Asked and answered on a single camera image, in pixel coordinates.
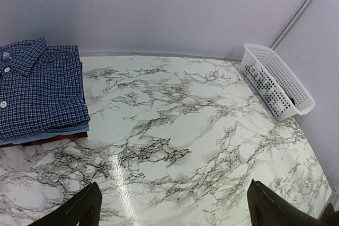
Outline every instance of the gray wall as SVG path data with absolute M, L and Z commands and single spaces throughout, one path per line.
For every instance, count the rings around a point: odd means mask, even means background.
M 316 0 L 277 52 L 316 102 L 297 120 L 330 184 L 339 187 L 339 0 Z
M 45 36 L 82 52 L 241 58 L 268 44 L 301 0 L 0 0 L 0 45 Z

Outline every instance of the white button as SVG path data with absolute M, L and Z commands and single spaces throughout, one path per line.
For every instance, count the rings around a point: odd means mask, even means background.
M 1 108 L 6 108 L 6 107 L 7 107 L 7 102 L 6 102 L 6 101 L 2 101 L 2 102 L 0 103 L 0 107 L 1 107 Z

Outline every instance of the basket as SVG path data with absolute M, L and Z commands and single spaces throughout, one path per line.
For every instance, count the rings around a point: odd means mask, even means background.
M 314 108 L 312 97 L 275 51 L 251 43 L 244 47 L 241 69 L 277 120 Z

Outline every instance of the marble surface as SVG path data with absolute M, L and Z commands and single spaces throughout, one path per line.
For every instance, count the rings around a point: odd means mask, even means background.
M 89 138 L 1 149 L 1 225 L 27 225 L 92 181 L 102 226 L 250 225 L 252 179 L 320 213 L 331 190 L 303 132 L 273 119 L 237 64 L 82 61 Z

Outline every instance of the gray marble vein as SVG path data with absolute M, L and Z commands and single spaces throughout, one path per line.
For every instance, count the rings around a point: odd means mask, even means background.
M 250 225 L 252 179 L 320 213 L 331 190 L 302 130 L 274 120 L 236 63 L 82 61 L 89 138 L 2 149 L 1 225 L 27 225 L 93 181 L 100 225 Z

